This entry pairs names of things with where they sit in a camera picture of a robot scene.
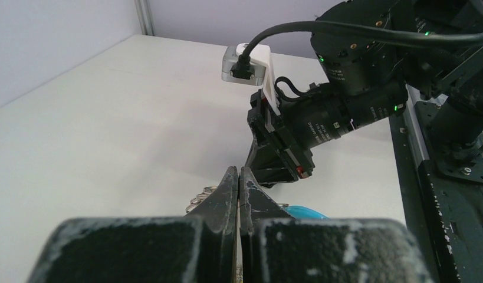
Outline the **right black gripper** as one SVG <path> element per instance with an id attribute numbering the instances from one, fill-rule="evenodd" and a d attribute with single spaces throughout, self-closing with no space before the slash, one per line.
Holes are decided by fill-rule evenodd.
<path id="1" fill-rule="evenodd" d="M 275 130 L 265 128 L 270 109 L 259 90 L 251 96 L 247 122 L 253 141 L 245 167 L 259 185 L 272 188 L 313 174 L 311 149 L 404 111 L 408 91 L 391 82 L 378 90 L 347 96 L 329 83 L 315 85 L 308 96 L 281 100 L 280 115 L 271 115 Z"/>

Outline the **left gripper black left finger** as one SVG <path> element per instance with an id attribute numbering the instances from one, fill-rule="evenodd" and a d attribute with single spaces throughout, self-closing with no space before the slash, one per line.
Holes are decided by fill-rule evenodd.
<path id="1" fill-rule="evenodd" d="M 29 282 L 235 282 L 239 174 L 185 216 L 72 218 L 47 239 Z"/>

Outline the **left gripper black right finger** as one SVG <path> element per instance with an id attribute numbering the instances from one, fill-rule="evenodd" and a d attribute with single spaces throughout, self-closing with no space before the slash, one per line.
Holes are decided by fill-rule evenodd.
<path id="1" fill-rule="evenodd" d="M 297 219 L 239 174 L 245 282 L 432 282 L 415 237 L 391 219 Z"/>

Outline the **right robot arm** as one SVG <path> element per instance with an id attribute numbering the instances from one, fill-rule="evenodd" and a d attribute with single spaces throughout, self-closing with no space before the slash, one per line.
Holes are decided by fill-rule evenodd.
<path id="1" fill-rule="evenodd" d="M 327 81 L 298 90 L 284 76 L 275 95 L 251 96 L 253 142 L 246 161 L 259 184 L 272 187 L 311 176 L 312 149 L 406 110 L 408 88 L 448 105 L 430 127 L 449 144 L 453 164 L 483 152 L 483 1 L 343 1 L 314 21 L 279 24 L 259 33 L 230 72 L 243 80 L 268 70 L 255 63 L 266 38 L 310 33 Z"/>

